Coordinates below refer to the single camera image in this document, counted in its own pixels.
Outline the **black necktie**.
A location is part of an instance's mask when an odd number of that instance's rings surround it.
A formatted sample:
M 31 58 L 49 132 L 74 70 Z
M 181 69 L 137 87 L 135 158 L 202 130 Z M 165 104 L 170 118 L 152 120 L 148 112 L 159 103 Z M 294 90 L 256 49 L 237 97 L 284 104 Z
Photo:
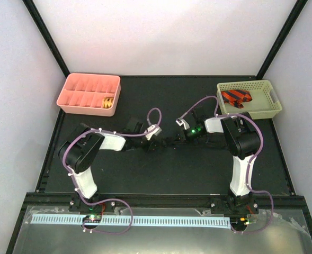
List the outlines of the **black necktie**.
M 227 143 L 221 133 L 208 134 L 194 139 L 184 136 L 168 137 L 164 139 L 167 147 L 192 147 L 227 150 Z

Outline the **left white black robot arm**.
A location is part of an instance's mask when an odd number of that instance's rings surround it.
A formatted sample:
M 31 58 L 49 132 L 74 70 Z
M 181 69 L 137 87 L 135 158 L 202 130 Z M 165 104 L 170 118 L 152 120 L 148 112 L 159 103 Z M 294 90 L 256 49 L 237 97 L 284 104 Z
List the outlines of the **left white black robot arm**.
M 95 195 L 97 185 L 91 170 L 100 150 L 123 152 L 141 148 L 146 152 L 153 151 L 157 147 L 167 146 L 161 132 L 161 127 L 156 124 L 149 124 L 143 130 L 143 123 L 134 118 L 129 120 L 122 132 L 79 124 L 60 147 L 58 157 L 72 178 L 75 191 L 82 196 L 82 206 L 88 211 L 95 211 L 100 205 L 100 198 Z

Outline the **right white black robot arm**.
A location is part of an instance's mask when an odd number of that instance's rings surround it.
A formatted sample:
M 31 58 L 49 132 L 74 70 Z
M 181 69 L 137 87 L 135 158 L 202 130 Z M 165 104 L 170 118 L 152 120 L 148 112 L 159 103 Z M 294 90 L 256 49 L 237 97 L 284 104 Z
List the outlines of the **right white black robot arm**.
M 254 162 L 263 147 L 263 137 L 254 126 L 249 113 L 195 116 L 195 126 L 190 126 L 184 117 L 176 119 L 184 137 L 193 140 L 204 134 L 223 134 L 226 147 L 233 156 L 233 174 L 229 185 L 227 207 L 240 213 L 252 200 L 252 172 Z

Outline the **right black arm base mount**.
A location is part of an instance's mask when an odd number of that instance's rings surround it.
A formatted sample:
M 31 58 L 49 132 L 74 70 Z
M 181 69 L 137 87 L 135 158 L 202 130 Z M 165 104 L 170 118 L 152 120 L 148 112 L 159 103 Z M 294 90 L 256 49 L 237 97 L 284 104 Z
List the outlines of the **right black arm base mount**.
M 258 208 L 254 204 L 255 201 L 251 197 L 221 196 L 211 200 L 210 209 L 212 214 L 223 214 L 224 216 L 258 214 Z

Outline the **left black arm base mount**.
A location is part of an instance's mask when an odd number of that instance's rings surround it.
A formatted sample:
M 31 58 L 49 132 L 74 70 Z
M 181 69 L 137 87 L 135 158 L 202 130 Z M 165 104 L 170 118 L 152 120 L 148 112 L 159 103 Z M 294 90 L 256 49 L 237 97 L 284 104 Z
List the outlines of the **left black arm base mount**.
M 113 212 L 117 201 L 106 201 L 101 204 L 94 204 L 101 200 L 98 194 L 95 194 L 90 199 L 85 199 L 90 205 L 84 203 L 78 193 L 74 193 L 69 203 L 69 212 L 76 212 L 79 214 L 100 214 L 102 212 Z

